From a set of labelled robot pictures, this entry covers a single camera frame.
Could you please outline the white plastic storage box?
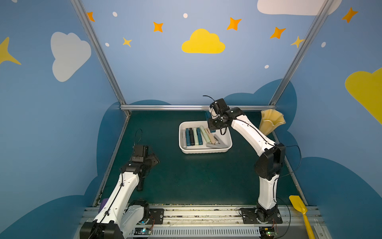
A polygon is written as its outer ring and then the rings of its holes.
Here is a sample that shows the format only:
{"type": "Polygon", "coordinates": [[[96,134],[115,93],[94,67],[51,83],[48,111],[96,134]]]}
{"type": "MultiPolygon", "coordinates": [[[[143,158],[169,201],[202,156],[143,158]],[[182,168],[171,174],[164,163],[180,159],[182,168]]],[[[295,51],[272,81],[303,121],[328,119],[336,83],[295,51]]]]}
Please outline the white plastic storage box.
{"type": "Polygon", "coordinates": [[[197,128],[204,127],[204,129],[208,128],[208,122],[206,120],[203,121],[185,121],[179,125],[179,148],[185,154],[202,154],[202,153],[223,153],[227,152],[231,149],[233,143],[230,134],[230,130],[227,129],[226,133],[222,135],[220,130],[216,130],[215,132],[211,132],[214,139],[217,140],[216,144],[211,144],[208,146],[208,143],[203,136],[201,130],[201,137],[203,144],[202,145],[191,145],[191,137],[187,138],[187,128],[197,128]]]}

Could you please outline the beige pliers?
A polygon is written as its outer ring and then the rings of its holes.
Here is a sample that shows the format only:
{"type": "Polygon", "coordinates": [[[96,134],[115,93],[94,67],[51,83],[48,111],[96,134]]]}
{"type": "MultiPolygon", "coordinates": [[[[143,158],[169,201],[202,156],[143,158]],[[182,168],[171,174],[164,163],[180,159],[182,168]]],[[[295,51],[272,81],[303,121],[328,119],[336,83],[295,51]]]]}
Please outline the beige pliers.
{"type": "Polygon", "coordinates": [[[210,132],[209,128],[205,128],[205,132],[210,139],[210,144],[217,144],[217,140],[214,138],[214,135],[210,132]]]}

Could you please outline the black pliers group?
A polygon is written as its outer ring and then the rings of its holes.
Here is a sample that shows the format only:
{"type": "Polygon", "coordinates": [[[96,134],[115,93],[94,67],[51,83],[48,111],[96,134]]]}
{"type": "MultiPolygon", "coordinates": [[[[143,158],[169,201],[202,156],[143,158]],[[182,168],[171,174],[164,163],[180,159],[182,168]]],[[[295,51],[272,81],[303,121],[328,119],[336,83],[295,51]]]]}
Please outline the black pliers group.
{"type": "Polygon", "coordinates": [[[144,185],[144,177],[139,177],[139,182],[137,185],[137,191],[142,191],[143,190],[143,185],[144,185]]]}
{"type": "Polygon", "coordinates": [[[189,128],[189,132],[190,132],[191,146],[195,146],[194,133],[193,133],[193,129],[191,127],[189,128]]]}

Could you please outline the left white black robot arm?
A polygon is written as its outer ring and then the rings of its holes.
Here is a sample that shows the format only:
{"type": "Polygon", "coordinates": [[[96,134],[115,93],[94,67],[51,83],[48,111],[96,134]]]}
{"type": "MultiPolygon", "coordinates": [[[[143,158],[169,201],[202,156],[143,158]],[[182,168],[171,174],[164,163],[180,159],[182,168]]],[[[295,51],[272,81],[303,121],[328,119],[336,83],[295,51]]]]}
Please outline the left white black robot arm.
{"type": "Polygon", "coordinates": [[[147,145],[135,145],[130,160],[120,169],[117,184],[109,199],[92,222],[85,222],[79,232],[81,239],[132,239],[137,224],[150,220],[145,200],[128,205],[134,190],[143,190],[148,172],[159,160],[147,145]]]}

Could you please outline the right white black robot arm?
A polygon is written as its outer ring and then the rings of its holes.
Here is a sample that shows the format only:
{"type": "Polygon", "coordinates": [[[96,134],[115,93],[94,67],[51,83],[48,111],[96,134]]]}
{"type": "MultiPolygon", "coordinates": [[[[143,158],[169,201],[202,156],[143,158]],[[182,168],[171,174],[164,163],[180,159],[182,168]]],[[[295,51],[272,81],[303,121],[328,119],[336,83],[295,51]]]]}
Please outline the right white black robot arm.
{"type": "Polygon", "coordinates": [[[209,129],[222,130],[231,127],[240,133],[256,151],[259,159],[254,169],[260,183],[256,219],[261,224],[276,219],[279,213],[277,185],[286,147],[265,136],[240,108],[230,108],[224,99],[213,100],[209,106],[209,112],[211,114],[208,120],[209,129]]]}

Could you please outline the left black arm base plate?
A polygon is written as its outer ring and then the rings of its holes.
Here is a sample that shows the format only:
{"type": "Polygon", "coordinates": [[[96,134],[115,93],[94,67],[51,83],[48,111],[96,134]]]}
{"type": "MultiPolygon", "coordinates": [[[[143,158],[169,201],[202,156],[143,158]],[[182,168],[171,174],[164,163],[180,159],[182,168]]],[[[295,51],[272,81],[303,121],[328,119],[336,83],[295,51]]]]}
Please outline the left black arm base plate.
{"type": "Polygon", "coordinates": [[[162,225],[164,221],[164,209],[148,209],[144,210],[144,216],[139,222],[141,225],[162,225]]]}

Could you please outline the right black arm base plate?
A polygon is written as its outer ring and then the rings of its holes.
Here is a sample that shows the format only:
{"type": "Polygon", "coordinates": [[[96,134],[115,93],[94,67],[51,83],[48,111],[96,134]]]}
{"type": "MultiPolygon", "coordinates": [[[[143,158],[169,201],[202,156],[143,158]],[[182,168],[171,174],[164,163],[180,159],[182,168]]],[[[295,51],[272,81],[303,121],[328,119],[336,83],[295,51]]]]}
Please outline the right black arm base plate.
{"type": "Polygon", "coordinates": [[[263,208],[240,208],[239,215],[244,224],[282,224],[283,220],[277,208],[264,210],[263,208]]]}

